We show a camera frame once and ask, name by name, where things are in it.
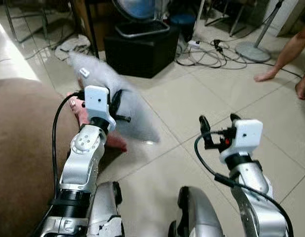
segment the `gray towel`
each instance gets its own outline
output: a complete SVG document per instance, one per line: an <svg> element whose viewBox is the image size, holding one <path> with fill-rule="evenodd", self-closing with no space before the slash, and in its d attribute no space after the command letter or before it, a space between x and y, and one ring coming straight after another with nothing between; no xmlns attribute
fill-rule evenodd
<svg viewBox="0 0 305 237"><path fill-rule="evenodd" d="M122 135L143 141L159 142L159 134L150 121L151 109L137 92L137 90L119 75L106 62L93 56L70 52L70 64L79 75L81 68L87 69L90 74L87 78L81 76L83 86L105 86L110 90L112 99L116 92L122 90L118 115L131 117L131 122L116 121L116 129Z"/></svg>

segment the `black box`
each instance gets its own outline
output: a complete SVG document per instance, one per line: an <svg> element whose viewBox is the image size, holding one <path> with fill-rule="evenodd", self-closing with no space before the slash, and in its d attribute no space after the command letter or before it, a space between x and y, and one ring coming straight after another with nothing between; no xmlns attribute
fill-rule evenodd
<svg viewBox="0 0 305 237"><path fill-rule="evenodd" d="M116 34L104 38L107 63L119 74L152 78L176 55L179 30L127 39Z"/></svg>

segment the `robotic arm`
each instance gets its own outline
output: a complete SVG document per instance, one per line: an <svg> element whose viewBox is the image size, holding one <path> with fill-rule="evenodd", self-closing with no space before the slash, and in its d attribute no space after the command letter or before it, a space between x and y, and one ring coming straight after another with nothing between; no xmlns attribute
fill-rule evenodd
<svg viewBox="0 0 305 237"><path fill-rule="evenodd" d="M255 119L240 119L230 116L232 127L223 130L219 144L214 144L209 123L200 117L201 131L205 135L205 149L218 149L220 161L230 170L229 177L237 183L249 186L273 198L272 185L262 173L262 167L250 155L258 147L263 124ZM284 237L286 220L270 201L257 193L234 186L231 193L238 203L243 227L248 237Z"/></svg>
<svg viewBox="0 0 305 237"><path fill-rule="evenodd" d="M60 191L51 202L40 237L122 236L118 183L96 185L106 135L116 126L109 113L110 93L104 87L87 86L84 96L90 124L83 125L71 141Z"/></svg>

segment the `human leg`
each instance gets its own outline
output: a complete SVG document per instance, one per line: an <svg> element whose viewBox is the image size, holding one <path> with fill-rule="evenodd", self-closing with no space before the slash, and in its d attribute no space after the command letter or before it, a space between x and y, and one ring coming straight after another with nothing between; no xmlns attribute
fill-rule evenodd
<svg viewBox="0 0 305 237"><path fill-rule="evenodd" d="M266 73L256 75L254 80L257 82L269 80L275 77L275 75L286 64L293 61L302 50L305 48L305 27L304 29L294 35L290 41L284 46L280 55L277 58L275 65Z"/></svg>

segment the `white tag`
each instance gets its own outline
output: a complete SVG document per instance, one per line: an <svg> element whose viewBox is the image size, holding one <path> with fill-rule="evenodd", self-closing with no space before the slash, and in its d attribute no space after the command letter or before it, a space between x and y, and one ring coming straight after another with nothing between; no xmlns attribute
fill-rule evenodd
<svg viewBox="0 0 305 237"><path fill-rule="evenodd" d="M90 74L90 72L86 68L81 68L79 70L80 74L83 75L84 78L87 78Z"/></svg>

